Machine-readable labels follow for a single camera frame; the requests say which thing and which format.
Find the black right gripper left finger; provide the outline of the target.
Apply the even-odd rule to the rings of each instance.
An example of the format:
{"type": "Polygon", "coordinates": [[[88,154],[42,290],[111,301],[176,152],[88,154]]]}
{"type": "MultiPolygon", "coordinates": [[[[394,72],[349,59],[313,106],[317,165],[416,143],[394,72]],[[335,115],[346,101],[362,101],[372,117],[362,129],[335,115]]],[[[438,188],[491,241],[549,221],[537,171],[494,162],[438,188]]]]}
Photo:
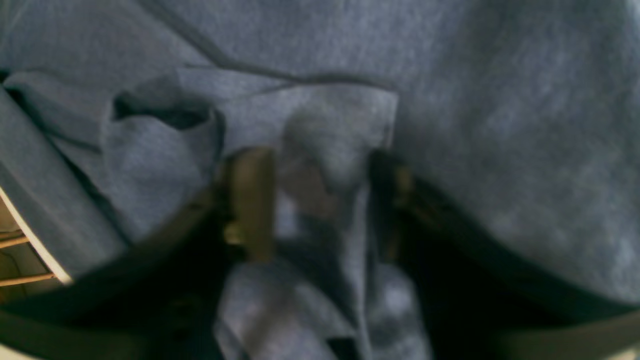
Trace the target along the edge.
{"type": "Polygon", "coordinates": [[[1,308],[5,360],[221,360],[226,279],[274,255],[275,152],[242,149],[137,248],[73,284],[1,308]]]}

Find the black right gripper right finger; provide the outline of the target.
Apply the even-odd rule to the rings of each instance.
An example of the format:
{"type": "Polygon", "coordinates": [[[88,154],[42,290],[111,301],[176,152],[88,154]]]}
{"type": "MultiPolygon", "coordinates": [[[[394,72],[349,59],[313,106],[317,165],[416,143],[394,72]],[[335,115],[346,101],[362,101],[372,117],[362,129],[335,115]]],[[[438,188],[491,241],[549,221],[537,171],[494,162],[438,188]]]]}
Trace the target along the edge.
{"type": "Polygon", "coordinates": [[[382,149],[369,155],[382,257],[416,288],[435,360],[637,360],[639,307],[520,259],[382,149]]]}

